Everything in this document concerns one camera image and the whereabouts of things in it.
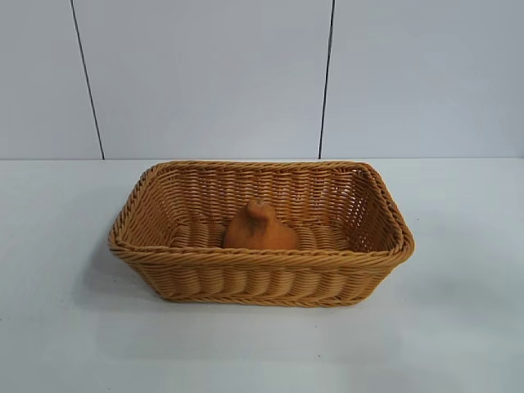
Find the woven basket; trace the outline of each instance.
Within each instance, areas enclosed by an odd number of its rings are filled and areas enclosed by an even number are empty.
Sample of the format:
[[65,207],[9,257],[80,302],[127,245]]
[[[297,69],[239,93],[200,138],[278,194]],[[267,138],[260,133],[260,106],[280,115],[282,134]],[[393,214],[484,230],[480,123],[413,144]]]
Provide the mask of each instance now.
[[[299,250],[221,248],[228,223],[253,197],[296,230]],[[153,166],[109,245],[165,300],[304,307],[360,302],[414,249],[378,173],[346,161]]]

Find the brown object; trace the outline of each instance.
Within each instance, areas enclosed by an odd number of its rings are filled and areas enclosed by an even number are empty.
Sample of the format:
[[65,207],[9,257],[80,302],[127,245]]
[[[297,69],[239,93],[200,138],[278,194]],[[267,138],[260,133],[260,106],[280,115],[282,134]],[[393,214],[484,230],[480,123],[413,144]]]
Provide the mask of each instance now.
[[293,250],[298,246],[295,231],[281,223],[275,209],[259,198],[238,211],[224,236],[224,248]]
[[[255,197],[295,229],[299,250],[221,248]],[[414,243],[369,165],[175,161],[142,175],[109,247],[165,300],[332,307],[368,297]]]

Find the white surface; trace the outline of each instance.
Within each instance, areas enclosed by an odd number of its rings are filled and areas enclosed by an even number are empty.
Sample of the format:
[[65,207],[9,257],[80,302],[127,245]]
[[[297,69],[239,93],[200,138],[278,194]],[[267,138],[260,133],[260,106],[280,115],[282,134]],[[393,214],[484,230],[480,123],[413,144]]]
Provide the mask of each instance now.
[[75,0],[108,158],[316,158],[329,0]]
[[106,249],[153,162],[0,162],[0,390],[522,392],[524,160],[370,162],[418,249],[340,309],[158,300]]
[[524,156],[524,2],[335,8],[323,158]]
[[100,158],[70,3],[1,1],[0,58],[0,159]]

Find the braided basket rim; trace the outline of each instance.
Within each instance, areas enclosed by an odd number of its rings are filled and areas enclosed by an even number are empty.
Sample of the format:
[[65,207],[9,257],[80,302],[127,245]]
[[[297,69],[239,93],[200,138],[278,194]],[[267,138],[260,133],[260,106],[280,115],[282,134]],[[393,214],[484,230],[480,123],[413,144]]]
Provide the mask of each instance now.
[[[170,247],[170,246],[135,246],[123,240],[122,234],[126,225],[131,220],[133,210],[140,201],[140,195],[147,190],[151,181],[161,176],[166,171],[173,169],[195,169],[195,168],[228,168],[228,169],[269,169],[269,170],[300,170],[300,169],[361,169],[369,174],[373,180],[372,188],[379,196],[384,211],[395,226],[398,242],[395,247],[388,251],[333,251],[333,250],[247,250],[247,249],[224,249],[220,247]],[[180,261],[177,265],[206,264],[206,257],[221,255],[224,258],[230,256],[242,256],[242,262],[228,262],[228,264],[261,263],[281,266],[320,267],[329,265],[331,267],[347,267],[348,261],[353,268],[393,269],[396,265],[406,261],[414,252],[414,239],[402,217],[396,203],[388,192],[380,174],[369,164],[356,161],[307,161],[307,162],[267,162],[267,161],[227,161],[227,160],[180,160],[168,161],[153,165],[142,173],[132,192],[115,219],[109,232],[108,245],[116,255],[125,253],[143,257],[160,255],[179,255]],[[148,264],[164,264],[148,260]]]

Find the wicker weave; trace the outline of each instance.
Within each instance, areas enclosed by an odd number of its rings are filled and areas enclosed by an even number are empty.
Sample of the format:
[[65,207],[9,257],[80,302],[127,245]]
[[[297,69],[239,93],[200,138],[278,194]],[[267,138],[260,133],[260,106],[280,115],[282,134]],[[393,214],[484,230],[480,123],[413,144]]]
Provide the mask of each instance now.
[[[299,250],[220,248],[253,197],[296,230]],[[156,165],[129,196],[109,245],[165,300],[304,307],[358,303],[414,249],[378,173],[347,161]]]

